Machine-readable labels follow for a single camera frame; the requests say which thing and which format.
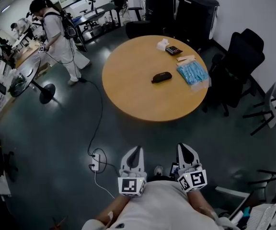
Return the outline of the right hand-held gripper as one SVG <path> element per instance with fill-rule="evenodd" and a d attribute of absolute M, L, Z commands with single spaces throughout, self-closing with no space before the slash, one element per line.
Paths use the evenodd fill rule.
<path fill-rule="evenodd" d="M 192 192 L 205 187 L 207 185 L 207 174 L 200 164 L 198 153 L 184 143 L 179 143 L 177 150 L 179 168 L 184 169 L 189 165 L 192 166 L 186 169 L 177 179 L 181 189 L 185 192 Z"/>

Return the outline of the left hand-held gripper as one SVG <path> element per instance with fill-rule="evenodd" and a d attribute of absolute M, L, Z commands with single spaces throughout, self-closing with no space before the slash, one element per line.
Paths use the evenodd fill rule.
<path fill-rule="evenodd" d="M 128 151 L 121 160 L 120 176 L 118 177 L 118 190 L 123 196 L 140 197 L 146 186 L 147 173 L 126 170 L 144 170 L 144 150 L 136 146 Z"/>

